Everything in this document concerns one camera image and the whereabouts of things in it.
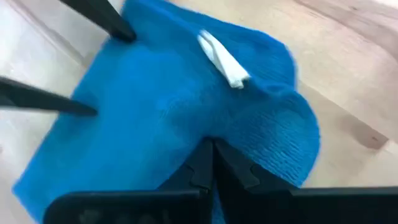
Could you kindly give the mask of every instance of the floor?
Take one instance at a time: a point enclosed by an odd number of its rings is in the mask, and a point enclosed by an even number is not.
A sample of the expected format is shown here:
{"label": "floor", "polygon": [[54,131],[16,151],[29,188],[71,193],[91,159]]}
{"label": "floor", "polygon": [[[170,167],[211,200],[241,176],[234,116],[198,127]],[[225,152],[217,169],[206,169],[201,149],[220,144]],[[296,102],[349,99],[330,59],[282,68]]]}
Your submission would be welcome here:
{"label": "floor", "polygon": [[[116,9],[122,0],[111,1]],[[398,185],[398,4],[392,0],[174,0],[285,43],[322,148],[305,187]],[[68,96],[106,33],[56,0],[0,1],[0,74]],[[56,114],[0,110],[0,217]]]}

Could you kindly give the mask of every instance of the blue towel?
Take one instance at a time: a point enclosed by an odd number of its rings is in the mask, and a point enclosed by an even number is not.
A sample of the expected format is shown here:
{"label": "blue towel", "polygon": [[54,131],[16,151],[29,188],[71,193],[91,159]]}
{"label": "blue towel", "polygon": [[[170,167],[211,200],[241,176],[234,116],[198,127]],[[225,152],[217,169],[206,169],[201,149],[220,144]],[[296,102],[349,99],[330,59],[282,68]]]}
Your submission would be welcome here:
{"label": "blue towel", "polygon": [[[123,17],[137,40],[108,40],[73,94],[98,116],[61,114],[14,186],[37,222],[69,192],[156,189],[205,136],[223,138],[290,183],[303,183],[318,154],[319,130],[295,91],[294,62],[283,44],[165,1],[128,0]],[[208,60],[200,29],[250,73],[242,90],[229,87]],[[219,208],[216,202],[213,223],[223,222]]]}

